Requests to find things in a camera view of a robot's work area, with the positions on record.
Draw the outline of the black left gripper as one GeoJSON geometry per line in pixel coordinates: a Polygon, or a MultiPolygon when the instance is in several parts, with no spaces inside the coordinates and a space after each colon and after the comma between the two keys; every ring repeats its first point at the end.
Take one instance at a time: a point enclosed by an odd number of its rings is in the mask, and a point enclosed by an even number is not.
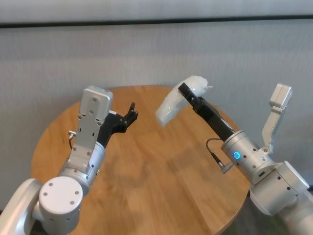
{"type": "Polygon", "coordinates": [[[125,116],[109,113],[100,127],[97,142],[106,148],[113,134],[125,133],[128,127],[137,120],[138,112],[134,108],[135,102],[132,102],[125,116]]]}

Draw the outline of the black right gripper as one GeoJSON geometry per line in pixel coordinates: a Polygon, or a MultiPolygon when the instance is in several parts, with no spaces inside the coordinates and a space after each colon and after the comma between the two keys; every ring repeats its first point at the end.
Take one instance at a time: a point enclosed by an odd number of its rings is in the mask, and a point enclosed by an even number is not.
{"type": "Polygon", "coordinates": [[[235,130],[220,115],[220,113],[201,96],[196,95],[186,83],[182,83],[179,92],[193,107],[193,110],[212,128],[222,141],[226,141],[235,130]]]}

